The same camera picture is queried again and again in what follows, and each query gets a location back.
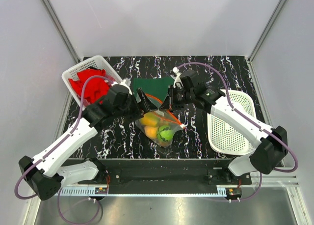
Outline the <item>yellow green toy mango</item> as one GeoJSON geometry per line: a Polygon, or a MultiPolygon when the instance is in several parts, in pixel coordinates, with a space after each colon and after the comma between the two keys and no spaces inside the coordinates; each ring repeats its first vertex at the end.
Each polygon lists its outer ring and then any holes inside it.
{"type": "Polygon", "coordinates": [[[160,123],[160,118],[153,112],[149,112],[144,114],[139,121],[144,126],[157,127],[160,123]]]}

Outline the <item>clear zip top bag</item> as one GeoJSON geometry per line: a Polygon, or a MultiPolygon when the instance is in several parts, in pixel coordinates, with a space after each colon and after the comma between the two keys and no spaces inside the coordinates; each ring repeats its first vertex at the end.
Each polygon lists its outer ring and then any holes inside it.
{"type": "Polygon", "coordinates": [[[171,112],[156,110],[144,114],[135,121],[135,125],[154,143],[161,147],[169,147],[174,134],[185,129],[171,112]]]}

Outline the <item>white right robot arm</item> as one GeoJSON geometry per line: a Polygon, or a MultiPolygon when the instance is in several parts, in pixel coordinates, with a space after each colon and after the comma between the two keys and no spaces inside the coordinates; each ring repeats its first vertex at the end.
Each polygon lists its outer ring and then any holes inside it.
{"type": "Polygon", "coordinates": [[[172,71],[174,83],[169,86],[165,100],[160,106],[163,111],[177,111],[188,104],[225,121],[242,134],[254,147],[252,153],[232,160],[223,171],[223,179],[234,184],[240,176],[258,171],[270,174],[286,157],[288,134],[285,128],[271,127],[247,113],[242,113],[232,103],[226,92],[201,82],[197,72],[172,71]]]}

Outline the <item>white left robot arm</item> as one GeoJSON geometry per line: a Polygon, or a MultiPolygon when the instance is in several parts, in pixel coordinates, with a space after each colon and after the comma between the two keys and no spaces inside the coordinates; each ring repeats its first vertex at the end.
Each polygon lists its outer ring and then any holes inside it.
{"type": "Polygon", "coordinates": [[[19,167],[22,179],[35,195],[41,200],[48,200],[64,186],[81,181],[102,183],[106,177],[106,166],[97,159],[70,166],[63,164],[114,119],[124,117],[136,121],[144,114],[157,110],[142,89],[139,88],[137,94],[139,101],[127,86],[113,85],[105,96],[87,106],[74,125],[48,148],[32,158],[21,158],[19,167]]]}

